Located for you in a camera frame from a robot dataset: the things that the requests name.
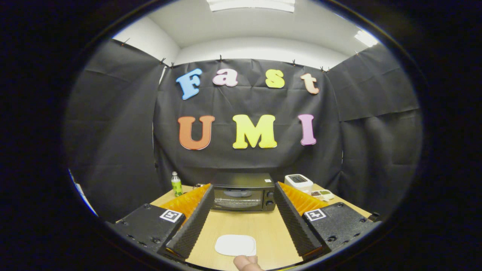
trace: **green bottle label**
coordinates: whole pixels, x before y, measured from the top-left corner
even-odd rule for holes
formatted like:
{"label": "green bottle label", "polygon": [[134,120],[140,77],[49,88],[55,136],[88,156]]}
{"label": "green bottle label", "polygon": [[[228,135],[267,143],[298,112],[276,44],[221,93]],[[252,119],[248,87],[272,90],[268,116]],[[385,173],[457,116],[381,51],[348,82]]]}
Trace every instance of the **green bottle label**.
{"label": "green bottle label", "polygon": [[173,184],[174,196],[179,197],[182,195],[181,182],[171,182]]}

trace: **ceiling light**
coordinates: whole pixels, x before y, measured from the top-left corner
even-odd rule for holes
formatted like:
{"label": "ceiling light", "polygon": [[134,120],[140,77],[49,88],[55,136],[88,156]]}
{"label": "ceiling light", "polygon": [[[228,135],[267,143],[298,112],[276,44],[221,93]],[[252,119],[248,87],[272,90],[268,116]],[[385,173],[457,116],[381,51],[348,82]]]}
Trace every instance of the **ceiling light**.
{"label": "ceiling light", "polygon": [[363,42],[368,47],[372,47],[378,43],[378,41],[372,35],[363,30],[358,31],[358,33],[355,35],[355,38]]}
{"label": "ceiling light", "polygon": [[295,0],[207,0],[211,11],[238,8],[263,8],[295,12]]}

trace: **orange soft gripper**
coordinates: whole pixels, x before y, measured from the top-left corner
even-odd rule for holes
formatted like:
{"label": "orange soft gripper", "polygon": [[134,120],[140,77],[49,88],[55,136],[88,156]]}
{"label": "orange soft gripper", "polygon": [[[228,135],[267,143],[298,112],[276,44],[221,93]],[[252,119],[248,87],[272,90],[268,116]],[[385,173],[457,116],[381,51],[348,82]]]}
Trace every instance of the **orange soft gripper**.
{"label": "orange soft gripper", "polygon": [[210,185],[211,184],[207,184],[200,188],[196,188],[193,191],[182,194],[179,197],[172,199],[159,207],[183,213],[186,216],[186,220],[184,220],[185,223],[192,215],[196,207],[198,207],[199,202],[201,201],[202,197],[204,196]]}
{"label": "orange soft gripper", "polygon": [[328,203],[320,201],[300,190],[291,186],[285,185],[282,182],[278,182],[283,189],[284,193],[290,199],[297,212],[302,216],[305,212],[323,208],[328,206]]}

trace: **black fabric curtain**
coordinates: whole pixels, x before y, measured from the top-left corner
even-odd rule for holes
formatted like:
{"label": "black fabric curtain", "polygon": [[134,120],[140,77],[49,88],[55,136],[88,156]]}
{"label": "black fabric curtain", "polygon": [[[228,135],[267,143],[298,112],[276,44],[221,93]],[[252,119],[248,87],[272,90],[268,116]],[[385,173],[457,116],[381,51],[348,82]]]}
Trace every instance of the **black fabric curtain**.
{"label": "black fabric curtain", "polygon": [[422,119],[410,79],[378,44],[328,73],[343,138],[339,196],[381,219],[407,191],[422,146]]}
{"label": "black fabric curtain", "polygon": [[[111,40],[72,91],[65,122],[69,167],[107,221],[169,191],[172,171],[186,185],[208,183],[218,171],[269,172],[275,181],[303,174],[382,218],[410,185],[421,116],[410,80],[382,45],[328,72],[279,61],[211,60],[168,67],[159,85],[163,68],[154,57]],[[176,79],[197,68],[199,93],[183,100]],[[224,68],[237,71],[236,86],[214,84]],[[269,69],[283,72],[282,88],[267,86]],[[306,73],[316,78],[318,94],[307,91],[300,78]],[[254,126],[262,115],[274,116],[277,146],[233,148],[233,116],[241,114]],[[300,143],[300,114],[314,116],[314,145]],[[209,145],[181,146],[178,119],[194,117],[191,136],[199,140],[205,115],[215,117]]]}
{"label": "black fabric curtain", "polygon": [[162,195],[154,168],[152,113],[163,66],[110,40],[80,74],[66,111],[68,165],[109,222]]}
{"label": "black fabric curtain", "polygon": [[[200,68],[199,93],[183,100],[176,79]],[[238,84],[219,86],[213,77],[220,69],[237,71]],[[266,71],[283,72],[285,85],[268,88]],[[310,73],[320,92],[310,94],[300,76]],[[248,115],[256,126],[262,115],[273,115],[277,147],[259,146],[234,149],[236,123],[233,116]],[[300,114],[311,114],[315,145],[303,146]],[[211,142],[205,149],[190,150],[179,143],[179,117],[192,116],[192,139],[201,138],[199,117],[211,115]],[[341,137],[333,90],[326,74],[319,69],[294,66],[279,61],[234,59],[200,61],[166,69],[159,86],[154,110],[154,140],[161,181],[168,188],[173,170],[187,185],[208,183],[218,171],[269,172],[276,181],[287,174],[300,173],[337,191],[341,169]]]}

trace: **plastic bottle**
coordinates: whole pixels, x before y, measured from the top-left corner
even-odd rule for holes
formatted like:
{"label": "plastic bottle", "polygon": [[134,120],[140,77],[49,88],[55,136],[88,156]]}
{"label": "plastic bottle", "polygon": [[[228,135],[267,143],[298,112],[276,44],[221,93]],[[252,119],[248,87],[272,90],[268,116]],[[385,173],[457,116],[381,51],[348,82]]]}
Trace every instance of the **plastic bottle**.
{"label": "plastic bottle", "polygon": [[171,178],[171,183],[173,185],[174,196],[179,197],[182,195],[182,185],[181,179],[177,176],[177,172],[173,171],[173,177]]}

